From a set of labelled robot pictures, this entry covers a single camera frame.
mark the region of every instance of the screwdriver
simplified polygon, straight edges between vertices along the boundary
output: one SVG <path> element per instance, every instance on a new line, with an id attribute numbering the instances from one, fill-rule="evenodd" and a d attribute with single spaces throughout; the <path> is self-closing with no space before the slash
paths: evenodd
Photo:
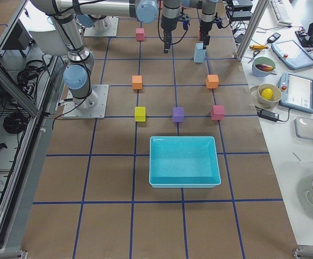
<path id="1" fill-rule="evenodd" d="M 249 48 L 251 50 L 267 50 L 269 47 L 266 45 L 250 45 Z"/>

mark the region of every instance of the purple cube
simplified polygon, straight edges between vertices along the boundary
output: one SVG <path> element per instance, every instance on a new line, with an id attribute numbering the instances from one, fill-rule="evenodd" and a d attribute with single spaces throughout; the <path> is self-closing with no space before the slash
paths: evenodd
<path id="1" fill-rule="evenodd" d="M 211 119 L 221 120 L 225 116 L 225 108 L 223 105 L 213 105 L 211 108 Z"/>
<path id="2" fill-rule="evenodd" d="M 174 107 L 172 119 L 173 119 L 173 122 L 183 122 L 184 121 L 184 107 Z"/>

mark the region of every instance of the pink cube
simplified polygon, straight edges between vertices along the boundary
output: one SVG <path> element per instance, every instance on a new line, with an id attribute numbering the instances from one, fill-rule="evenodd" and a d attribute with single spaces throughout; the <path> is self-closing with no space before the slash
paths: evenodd
<path id="1" fill-rule="evenodd" d="M 223 105 L 213 105 L 211 108 L 211 119 L 221 120 L 225 116 L 225 108 Z"/>
<path id="2" fill-rule="evenodd" d="M 136 40 L 144 41 L 144 28 L 136 28 Z"/>

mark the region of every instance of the power adapter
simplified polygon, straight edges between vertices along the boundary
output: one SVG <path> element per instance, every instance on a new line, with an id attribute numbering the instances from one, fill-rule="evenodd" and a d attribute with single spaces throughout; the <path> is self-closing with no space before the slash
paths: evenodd
<path id="1" fill-rule="evenodd" d="M 270 112 L 267 110 L 261 110 L 257 114 L 260 118 L 271 120 L 274 122 L 279 121 L 280 118 L 280 115 L 278 113 Z"/>

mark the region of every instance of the yellow lemon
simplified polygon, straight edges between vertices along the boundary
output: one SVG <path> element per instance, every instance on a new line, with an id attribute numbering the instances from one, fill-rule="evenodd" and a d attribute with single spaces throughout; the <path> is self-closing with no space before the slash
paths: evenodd
<path id="1" fill-rule="evenodd" d="M 273 97 L 273 90 L 270 88 L 265 88 L 260 94 L 265 100 L 270 101 Z"/>

